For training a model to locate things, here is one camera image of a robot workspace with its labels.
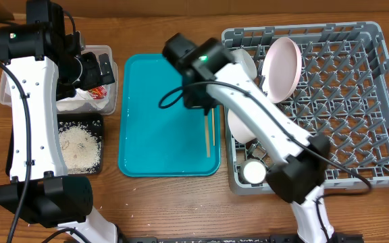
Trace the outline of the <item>small pink-white bowl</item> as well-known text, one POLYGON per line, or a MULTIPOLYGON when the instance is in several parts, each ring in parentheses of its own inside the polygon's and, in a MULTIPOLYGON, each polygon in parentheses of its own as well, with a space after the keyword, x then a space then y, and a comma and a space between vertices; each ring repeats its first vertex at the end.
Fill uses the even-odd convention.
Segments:
POLYGON ((257 138, 244 122, 230 109, 228 110, 228 126, 234 139, 241 144, 246 144, 257 138))

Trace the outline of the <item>large white plate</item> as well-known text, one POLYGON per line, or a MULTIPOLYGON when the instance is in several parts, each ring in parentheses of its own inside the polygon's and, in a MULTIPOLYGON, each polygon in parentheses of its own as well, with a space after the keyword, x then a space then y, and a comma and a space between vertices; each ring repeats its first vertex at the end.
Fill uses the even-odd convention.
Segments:
POLYGON ((296 89, 302 70, 302 55, 297 44, 288 37, 277 39, 268 49, 261 75, 262 90, 272 103, 289 98, 296 89))

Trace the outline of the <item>wooden chopstick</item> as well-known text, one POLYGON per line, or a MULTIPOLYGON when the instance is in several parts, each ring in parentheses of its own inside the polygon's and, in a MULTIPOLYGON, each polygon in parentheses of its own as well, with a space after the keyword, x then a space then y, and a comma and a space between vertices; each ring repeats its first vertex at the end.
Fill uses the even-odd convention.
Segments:
POLYGON ((210 158, 210 156, 211 156, 211 145, 210 145, 210 137, 209 137, 209 118, 208 118, 208 115, 204 116, 204 125, 205 125, 206 155, 207 155, 207 158, 210 158))
POLYGON ((215 109, 211 109, 211 127, 212 127, 212 137, 213 137, 213 145, 215 146, 215 109))

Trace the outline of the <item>white cup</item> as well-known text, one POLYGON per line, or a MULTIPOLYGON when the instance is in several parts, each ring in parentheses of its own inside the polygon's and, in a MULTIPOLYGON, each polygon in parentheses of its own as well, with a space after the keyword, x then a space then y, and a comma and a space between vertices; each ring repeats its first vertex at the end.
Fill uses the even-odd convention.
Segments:
POLYGON ((266 174, 265 165, 256 159, 248 159, 240 165, 240 176, 247 184, 262 184, 266 174))

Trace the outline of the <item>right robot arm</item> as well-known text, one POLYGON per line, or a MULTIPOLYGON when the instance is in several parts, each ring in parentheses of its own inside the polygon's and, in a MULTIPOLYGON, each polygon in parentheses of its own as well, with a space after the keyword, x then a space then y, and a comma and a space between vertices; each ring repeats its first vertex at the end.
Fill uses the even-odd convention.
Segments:
POLYGON ((290 203, 302 242, 330 242, 323 199, 323 183, 330 142, 312 136, 292 122, 247 76, 231 52, 216 38, 198 46, 177 33, 166 41, 165 59, 182 75, 177 87, 187 109, 210 109, 222 104, 255 135, 274 162, 265 181, 290 203))

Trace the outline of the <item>white napkin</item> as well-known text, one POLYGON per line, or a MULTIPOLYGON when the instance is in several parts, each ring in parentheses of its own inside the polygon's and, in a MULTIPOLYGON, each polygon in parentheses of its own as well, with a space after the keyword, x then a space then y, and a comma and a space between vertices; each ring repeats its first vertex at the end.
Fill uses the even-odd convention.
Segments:
POLYGON ((76 90, 76 95, 72 98, 65 98, 56 102, 58 111, 100 111, 109 103, 109 92, 101 100, 94 100, 88 94, 88 90, 76 90))

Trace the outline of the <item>red sauce packet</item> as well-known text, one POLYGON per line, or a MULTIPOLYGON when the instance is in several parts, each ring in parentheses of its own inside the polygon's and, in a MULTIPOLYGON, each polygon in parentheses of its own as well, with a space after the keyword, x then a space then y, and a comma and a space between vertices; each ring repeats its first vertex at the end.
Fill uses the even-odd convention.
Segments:
POLYGON ((98 86, 96 88, 88 90, 88 94, 94 100, 101 100, 107 96, 107 89, 105 86, 98 86))

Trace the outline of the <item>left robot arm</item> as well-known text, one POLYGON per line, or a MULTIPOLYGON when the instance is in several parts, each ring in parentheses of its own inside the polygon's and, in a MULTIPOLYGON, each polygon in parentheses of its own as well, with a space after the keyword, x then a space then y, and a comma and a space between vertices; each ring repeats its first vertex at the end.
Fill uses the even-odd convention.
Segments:
POLYGON ((0 186, 0 205, 15 220, 79 242, 123 242, 118 226, 94 208, 89 179, 68 174, 57 124, 58 100, 114 82, 108 55, 82 52, 79 33, 65 31, 60 5, 28 1, 25 24, 0 28, 0 67, 13 121, 10 182, 0 186))

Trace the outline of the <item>grey bowl with rice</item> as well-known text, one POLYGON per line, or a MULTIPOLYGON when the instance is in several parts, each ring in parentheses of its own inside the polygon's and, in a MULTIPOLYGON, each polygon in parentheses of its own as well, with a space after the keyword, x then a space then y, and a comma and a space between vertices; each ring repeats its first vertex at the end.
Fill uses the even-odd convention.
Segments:
POLYGON ((257 77, 257 68, 249 53, 244 49, 237 49, 231 51, 231 54, 233 54, 236 63, 239 63, 242 66, 247 76, 251 80, 254 80, 257 77))

